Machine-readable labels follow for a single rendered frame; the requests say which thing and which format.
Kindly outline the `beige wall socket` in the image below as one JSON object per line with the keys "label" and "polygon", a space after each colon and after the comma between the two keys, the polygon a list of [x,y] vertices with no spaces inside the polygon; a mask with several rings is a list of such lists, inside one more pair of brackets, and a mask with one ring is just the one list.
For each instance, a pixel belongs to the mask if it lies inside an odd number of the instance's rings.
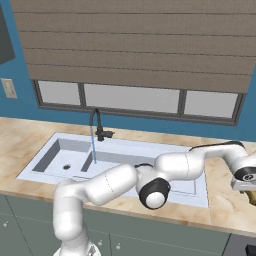
{"label": "beige wall socket", "polygon": [[4,88],[5,94],[7,98],[16,98],[16,90],[13,84],[13,81],[11,79],[1,79],[2,86]]}

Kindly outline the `brown window blind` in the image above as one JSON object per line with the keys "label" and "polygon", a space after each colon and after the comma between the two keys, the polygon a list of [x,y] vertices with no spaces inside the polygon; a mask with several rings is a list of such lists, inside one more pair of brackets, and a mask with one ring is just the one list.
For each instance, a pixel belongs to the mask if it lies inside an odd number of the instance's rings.
{"label": "brown window blind", "polygon": [[245,93],[256,0],[10,0],[33,79]]}

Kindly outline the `dark grey dishwasher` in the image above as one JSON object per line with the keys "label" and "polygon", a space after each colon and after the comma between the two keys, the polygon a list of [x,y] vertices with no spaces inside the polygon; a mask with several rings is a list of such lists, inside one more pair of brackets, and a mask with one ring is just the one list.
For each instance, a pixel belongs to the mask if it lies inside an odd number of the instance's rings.
{"label": "dark grey dishwasher", "polygon": [[222,256],[256,256],[256,238],[231,234]]}

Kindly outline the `blue water stream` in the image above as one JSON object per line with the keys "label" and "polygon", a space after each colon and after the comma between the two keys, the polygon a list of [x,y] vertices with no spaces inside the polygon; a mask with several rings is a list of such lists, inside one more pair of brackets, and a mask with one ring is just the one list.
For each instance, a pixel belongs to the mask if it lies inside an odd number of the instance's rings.
{"label": "blue water stream", "polygon": [[97,164],[95,142],[94,142],[94,133],[93,133],[93,126],[92,125],[90,125],[90,136],[91,136],[91,143],[92,143],[93,161],[94,161],[94,164]]}

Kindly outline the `grey-green cupboard door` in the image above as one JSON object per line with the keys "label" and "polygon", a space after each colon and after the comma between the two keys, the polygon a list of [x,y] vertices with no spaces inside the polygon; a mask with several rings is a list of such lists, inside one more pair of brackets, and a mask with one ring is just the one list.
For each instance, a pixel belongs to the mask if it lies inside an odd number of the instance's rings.
{"label": "grey-green cupboard door", "polygon": [[107,224],[113,256],[222,256],[230,237],[224,232],[119,214],[110,214]]}
{"label": "grey-green cupboard door", "polygon": [[53,204],[14,196],[6,199],[32,255],[53,256],[61,246],[53,230]]}
{"label": "grey-green cupboard door", "polygon": [[[7,227],[3,227],[5,222],[8,222]],[[16,220],[6,198],[0,195],[0,256],[26,256],[26,254],[26,247]]]}

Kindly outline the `dark grey wall cupboard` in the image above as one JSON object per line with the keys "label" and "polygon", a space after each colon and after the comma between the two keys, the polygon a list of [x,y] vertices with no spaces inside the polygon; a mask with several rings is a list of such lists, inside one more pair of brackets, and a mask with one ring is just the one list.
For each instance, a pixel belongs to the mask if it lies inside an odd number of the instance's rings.
{"label": "dark grey wall cupboard", "polygon": [[15,58],[12,44],[9,18],[3,3],[0,1],[0,65]]}

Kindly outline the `grey framed window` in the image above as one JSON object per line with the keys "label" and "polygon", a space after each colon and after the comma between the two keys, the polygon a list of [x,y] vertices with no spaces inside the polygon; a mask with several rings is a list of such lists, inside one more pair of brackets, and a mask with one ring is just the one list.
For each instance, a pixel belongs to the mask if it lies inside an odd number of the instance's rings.
{"label": "grey framed window", "polygon": [[32,82],[40,108],[235,126],[245,95],[60,81]]}

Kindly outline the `black tap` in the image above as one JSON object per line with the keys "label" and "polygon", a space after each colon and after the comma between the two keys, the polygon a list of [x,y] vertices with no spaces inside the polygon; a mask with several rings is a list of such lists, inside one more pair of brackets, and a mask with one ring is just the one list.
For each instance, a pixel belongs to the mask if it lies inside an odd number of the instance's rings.
{"label": "black tap", "polygon": [[96,129],[95,134],[97,135],[98,141],[103,142],[105,138],[112,138],[113,135],[114,135],[114,132],[113,131],[106,131],[106,130],[103,129],[103,126],[101,124],[100,111],[99,111],[98,108],[94,108],[91,111],[89,125],[90,126],[93,125],[94,115],[97,115],[97,129]]}

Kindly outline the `white kitchen sink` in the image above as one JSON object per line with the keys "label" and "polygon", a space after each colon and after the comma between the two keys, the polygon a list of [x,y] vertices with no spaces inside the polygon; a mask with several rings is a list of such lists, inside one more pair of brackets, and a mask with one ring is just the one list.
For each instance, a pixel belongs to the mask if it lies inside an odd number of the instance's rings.
{"label": "white kitchen sink", "polygon": [[90,136],[56,133],[20,172],[21,180],[57,184],[64,179],[88,181],[120,164],[147,163],[164,153],[187,152],[185,146],[123,139],[94,138],[97,164],[94,164]]}

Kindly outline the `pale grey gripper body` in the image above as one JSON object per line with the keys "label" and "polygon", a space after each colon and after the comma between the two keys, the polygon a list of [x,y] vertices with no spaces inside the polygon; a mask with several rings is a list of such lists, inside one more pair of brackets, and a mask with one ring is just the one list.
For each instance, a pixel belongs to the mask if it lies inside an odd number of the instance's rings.
{"label": "pale grey gripper body", "polygon": [[239,181],[235,178],[231,180],[231,187],[234,191],[256,191],[256,180],[255,181]]}

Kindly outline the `yellow sponge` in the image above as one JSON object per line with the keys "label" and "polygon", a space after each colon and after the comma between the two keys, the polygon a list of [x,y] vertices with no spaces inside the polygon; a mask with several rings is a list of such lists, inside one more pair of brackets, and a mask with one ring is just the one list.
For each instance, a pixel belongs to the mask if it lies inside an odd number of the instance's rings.
{"label": "yellow sponge", "polygon": [[256,191],[247,191],[246,194],[249,198],[249,203],[256,206]]}

